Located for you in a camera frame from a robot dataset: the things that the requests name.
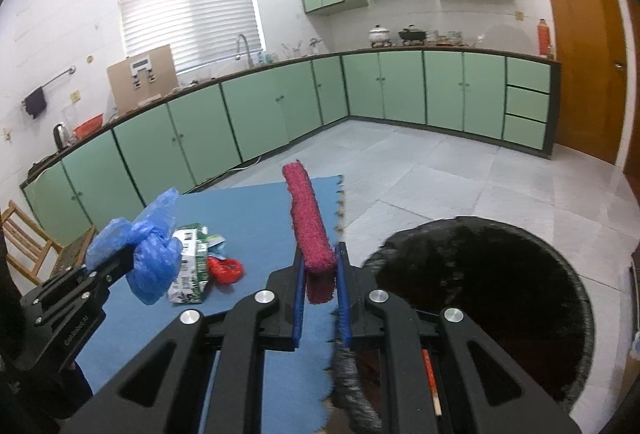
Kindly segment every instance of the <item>cardboard box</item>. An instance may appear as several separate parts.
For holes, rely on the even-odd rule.
[[[137,109],[141,102],[154,96],[167,96],[178,87],[169,45],[109,66],[107,76],[120,115]]]

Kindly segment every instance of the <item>pink scrubbing brush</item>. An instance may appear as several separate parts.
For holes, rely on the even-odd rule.
[[[336,258],[311,180],[299,161],[285,165],[282,174],[291,193],[293,232],[305,260],[306,296],[312,304],[328,302],[334,294]]]

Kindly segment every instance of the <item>red thermos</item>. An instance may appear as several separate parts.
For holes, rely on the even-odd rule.
[[[550,44],[551,36],[549,34],[549,26],[546,25],[544,19],[540,19],[538,23],[538,53],[546,57],[549,53]]]

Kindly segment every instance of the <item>dark towel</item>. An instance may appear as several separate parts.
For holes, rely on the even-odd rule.
[[[47,101],[44,99],[42,88],[37,88],[33,91],[22,101],[22,104],[27,113],[35,120],[43,110],[47,109]]]

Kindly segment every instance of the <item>window blind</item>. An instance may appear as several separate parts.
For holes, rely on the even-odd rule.
[[[253,0],[120,0],[126,55],[171,45],[178,72],[261,48]]]

